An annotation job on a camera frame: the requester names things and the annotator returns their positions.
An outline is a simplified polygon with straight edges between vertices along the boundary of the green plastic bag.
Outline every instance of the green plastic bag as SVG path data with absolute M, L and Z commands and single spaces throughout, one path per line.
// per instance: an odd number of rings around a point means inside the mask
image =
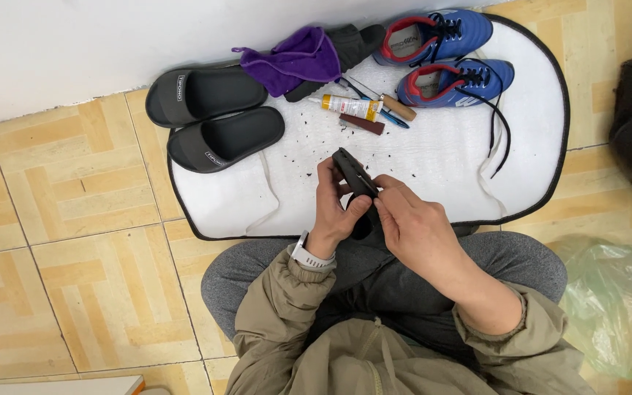
M 632 379 L 632 246 L 577 236 L 554 249 L 567 267 L 566 340 L 597 372 Z

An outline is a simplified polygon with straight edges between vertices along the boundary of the gray sweatpants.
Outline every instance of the gray sweatpants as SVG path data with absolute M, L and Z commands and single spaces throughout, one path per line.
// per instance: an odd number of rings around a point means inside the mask
M 202 298 L 226 336 L 235 336 L 235 315 L 248 285 L 294 241 L 246 241 L 224 251 L 208 267 L 202 280 Z M 556 303 L 565 291 L 565 265 L 531 237 L 499 231 L 459 241 L 481 269 L 499 280 L 534 288 Z M 475 368 L 473 350 L 463 343 L 455 328 L 453 301 L 386 248 L 364 244 L 348 239 L 338 245 L 336 283 L 317 310 L 306 346 L 340 321 L 379 316 L 399 334 Z

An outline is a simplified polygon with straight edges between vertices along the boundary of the black shoelace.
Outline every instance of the black shoelace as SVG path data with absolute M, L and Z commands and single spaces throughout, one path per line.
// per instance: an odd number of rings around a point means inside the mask
M 438 55 L 438 49 L 440 49 L 440 45 L 443 43 L 443 40 L 454 37 L 462 38 L 462 32 L 460 31 L 460 24 L 462 20 L 445 19 L 443 14 L 440 13 L 429 14 L 428 17 L 435 22 L 435 26 L 425 27 L 427 35 L 430 35 L 430 37 L 436 37 L 435 44 L 433 45 L 433 53 L 430 55 L 430 62 L 433 63 L 435 61 L 435 57 Z M 418 67 L 422 64 L 422 62 L 423 60 L 419 60 L 409 66 Z
M 504 152 L 504 158 L 501 160 L 501 163 L 499 163 L 499 166 L 496 167 L 496 171 L 494 171 L 494 174 L 492 174 L 492 176 L 490 178 L 494 178 L 494 176 L 496 176 L 496 173 L 499 173 L 499 170 L 501 170 L 501 168 L 504 166 L 504 163 L 506 163 L 506 158 L 508 158 L 508 154 L 511 151 L 511 128 L 508 127 L 508 122 L 506 121 L 506 118 L 504 117 L 504 114 L 501 113 L 501 111 L 499 110 L 499 101 L 501 100 L 501 93 L 504 92 L 504 80 L 501 79 L 501 77 L 499 76 L 499 74 L 496 73 L 496 71 L 489 65 L 487 65 L 487 63 L 483 62 L 482 60 L 479 59 L 472 59 L 472 58 L 464 58 L 459 60 L 457 63 L 455 63 L 455 67 L 458 67 L 460 65 L 460 63 L 462 63 L 465 60 L 473 60 L 477 63 L 481 63 L 482 65 L 485 66 L 485 70 L 484 72 L 477 72 L 476 69 L 470 69 L 470 68 L 464 68 L 462 67 L 460 69 L 460 73 L 458 73 L 456 81 L 462 80 L 465 84 L 462 86 L 468 86 L 468 85 L 473 85 L 473 86 L 486 86 L 489 83 L 489 80 L 492 77 L 491 73 L 494 73 L 494 75 L 496 75 L 496 78 L 499 78 L 499 82 L 501 83 L 501 88 L 499 89 L 499 94 L 496 96 L 496 103 L 492 103 L 490 101 L 488 101 L 487 99 L 483 98 L 480 95 L 475 95 L 472 92 L 466 91 L 465 89 L 462 89 L 460 86 L 456 86 L 455 90 L 460 92 L 461 94 L 465 94 L 468 95 L 470 97 L 476 98 L 479 101 L 485 103 L 486 105 L 488 105 L 489 107 L 492 108 L 492 122 L 491 122 L 491 138 L 489 139 L 489 153 L 487 153 L 487 157 L 491 156 L 492 154 L 492 149 L 494 148 L 494 117 L 498 114 L 499 115 L 499 119 L 501 120 L 501 123 L 504 124 L 504 127 L 506 128 L 506 149 Z

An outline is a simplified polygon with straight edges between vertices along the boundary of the black mat edge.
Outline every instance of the black mat edge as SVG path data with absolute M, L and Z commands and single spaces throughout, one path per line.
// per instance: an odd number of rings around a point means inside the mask
M 557 62 L 555 55 L 553 55 L 553 53 L 550 51 L 548 46 L 543 43 L 543 41 L 541 41 L 538 37 L 536 37 L 535 34 L 533 34 L 530 30 L 526 29 L 522 25 L 519 25 L 518 23 L 513 22 L 512 20 L 505 18 L 503 16 L 493 15 L 493 14 L 483 14 L 483 15 L 486 16 L 492 22 L 498 22 L 503 25 L 506 25 L 510 27 L 511 29 L 514 29 L 515 31 L 518 31 L 519 33 L 528 37 L 528 39 L 531 40 L 533 44 L 536 44 L 536 46 L 540 48 L 540 50 L 543 51 L 545 56 L 549 59 L 550 63 L 553 64 L 553 68 L 555 68 L 555 72 L 557 73 L 557 79 L 558 81 L 560 81 L 560 89 L 562 89 L 562 92 L 563 92 L 563 102 L 565 105 L 565 126 L 564 126 L 564 132 L 563 132 L 563 141 L 560 147 L 561 149 L 560 156 L 557 158 L 557 167 L 555 170 L 555 175 L 553 176 L 553 180 L 550 182 L 548 191 L 536 204 L 533 204 L 531 207 L 527 208 L 526 210 L 523 210 L 519 213 L 510 215 L 504 218 L 491 220 L 491 221 L 455 222 L 455 223 L 452 223 L 452 226 L 502 225 L 503 223 L 511 222 L 515 219 L 525 217 L 528 214 L 531 214 L 532 212 L 537 211 L 542 206 L 544 206 L 547 202 L 549 202 L 550 198 L 553 196 L 553 193 L 555 193 L 555 188 L 557 188 L 557 182 L 560 180 L 560 174 L 562 173 L 563 165 L 565 164 L 565 154 L 567 152 L 567 138 L 569 136 L 569 115 L 570 115 L 569 92 L 567 91 L 567 82 L 565 81 L 565 74 L 563 73 L 563 70 L 560 68 L 560 64 Z M 170 135 L 174 133 L 174 131 L 175 131 L 174 129 L 171 129 Z M 177 191 L 177 186 L 175 185 L 175 179 L 172 174 L 172 159 L 170 158 L 170 155 L 167 155 L 167 169 L 170 175 L 170 182 L 172 183 L 172 190 L 174 191 L 175 196 L 177 197 L 177 201 L 180 203 L 180 207 L 182 208 L 185 218 L 187 219 L 187 222 L 189 223 L 189 227 L 192 229 L 194 236 L 196 236 L 198 239 L 206 240 L 206 241 L 219 241 L 219 240 L 242 240 L 242 239 L 299 238 L 300 235 L 235 236 L 235 237 L 228 237 L 228 238 L 209 238 L 202 235 L 199 232 L 199 229 L 197 229 L 197 227 L 194 225 L 194 221 L 191 220 L 191 217 L 189 216 L 189 213 L 187 212 L 187 207 L 185 207 L 185 204 L 184 202 L 182 202 L 182 198 L 180 197 L 180 194 Z

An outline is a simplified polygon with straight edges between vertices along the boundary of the white foam mat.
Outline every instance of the white foam mat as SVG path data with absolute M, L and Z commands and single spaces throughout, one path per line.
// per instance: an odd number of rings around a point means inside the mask
M 515 68 L 501 107 L 511 127 L 511 152 L 494 178 L 507 140 L 497 121 L 499 148 L 487 160 L 492 114 L 487 105 L 416 109 L 411 129 L 380 120 L 386 127 L 377 136 L 343 129 L 338 114 L 316 103 L 270 97 L 265 105 L 285 119 L 285 135 L 275 145 L 215 174 L 189 172 L 169 160 L 176 194 L 197 237 L 294 236 L 311 229 L 316 165 L 338 147 L 373 177 L 389 174 L 422 199 L 440 202 L 452 223 L 503 223 L 540 208 L 554 191 L 564 160 L 567 87 L 549 50 L 529 31 L 503 18 L 492 20 L 494 34 L 478 54 L 508 60 Z M 395 87 L 410 71 L 369 58 L 345 76 L 396 97 Z M 356 96 L 336 84 L 315 95 L 322 94 Z

